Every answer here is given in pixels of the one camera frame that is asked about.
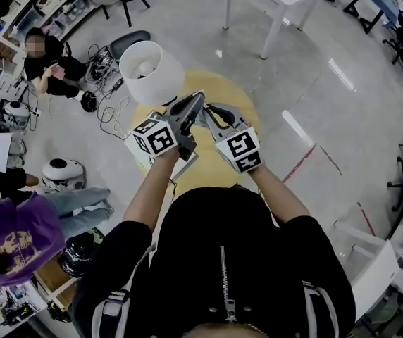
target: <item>zipper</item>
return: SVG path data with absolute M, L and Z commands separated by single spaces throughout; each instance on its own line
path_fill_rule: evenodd
M 221 262 L 222 262 L 222 283 L 223 283 L 223 301 L 225 303 L 225 309 L 227 311 L 226 322 L 237 322 L 236 318 L 236 301 L 229 299 L 228 297 L 228 276 L 227 276 L 227 264 L 225 261 L 225 247 L 221 246 Z

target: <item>white robot vacuum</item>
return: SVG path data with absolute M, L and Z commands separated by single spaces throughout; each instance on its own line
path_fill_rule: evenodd
M 84 188 L 86 184 L 84 168 L 71 159 L 51 159 L 42 173 L 43 183 L 58 192 L 69 192 Z

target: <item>person's shoe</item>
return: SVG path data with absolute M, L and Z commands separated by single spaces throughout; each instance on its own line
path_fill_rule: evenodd
M 328 2 L 333 8 L 337 6 L 336 0 L 324 0 L 324 1 Z

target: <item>jeans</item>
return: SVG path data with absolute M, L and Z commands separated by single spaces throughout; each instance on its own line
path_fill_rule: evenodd
M 45 194 L 44 197 L 56 209 L 59 217 L 62 232 L 67 239 L 76 237 L 101 222 L 108 220 L 110 211 L 105 208 L 94 209 L 93 211 L 83 210 L 75 216 L 64 216 L 78 208 L 93 206 L 106 200 L 109 189 L 88 188 L 74 190 L 72 192 L 56 192 Z

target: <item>paper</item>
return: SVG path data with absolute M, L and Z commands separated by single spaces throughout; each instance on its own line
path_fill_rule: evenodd
M 7 171 L 7 158 L 11 147 L 12 134 L 11 132 L 0 133 L 0 172 L 2 173 Z

